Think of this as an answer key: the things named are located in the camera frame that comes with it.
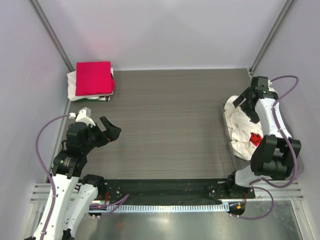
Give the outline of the white Coca-Cola t-shirt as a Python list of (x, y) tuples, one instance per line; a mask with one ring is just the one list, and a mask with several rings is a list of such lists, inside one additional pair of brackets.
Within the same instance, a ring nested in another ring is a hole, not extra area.
[(233, 95), (226, 101), (223, 108), (224, 116), (234, 155), (250, 161), (264, 133), (260, 122), (251, 122), (239, 106), (233, 105), (237, 98), (237, 95)]

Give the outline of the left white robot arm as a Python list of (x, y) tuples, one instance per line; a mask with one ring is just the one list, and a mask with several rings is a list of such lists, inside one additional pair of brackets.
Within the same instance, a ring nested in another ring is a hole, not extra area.
[(69, 125), (61, 150), (46, 171), (51, 185), (42, 217), (30, 240), (73, 240), (82, 217), (93, 200), (102, 199), (108, 192), (102, 176), (81, 177), (88, 154), (118, 139), (121, 128), (105, 116), (100, 117), (101, 130), (90, 117), (76, 115)]

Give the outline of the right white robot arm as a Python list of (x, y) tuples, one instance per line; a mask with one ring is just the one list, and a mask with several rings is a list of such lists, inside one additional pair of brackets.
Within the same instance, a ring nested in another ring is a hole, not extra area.
[(270, 80), (255, 76), (250, 86), (233, 102), (233, 110), (240, 110), (253, 124), (260, 124), (263, 137), (250, 159), (249, 166), (231, 173), (225, 191), (231, 198), (246, 194), (260, 181), (283, 189), (298, 176), (298, 156), (301, 142), (288, 132), (280, 112), (283, 96), (269, 88)]

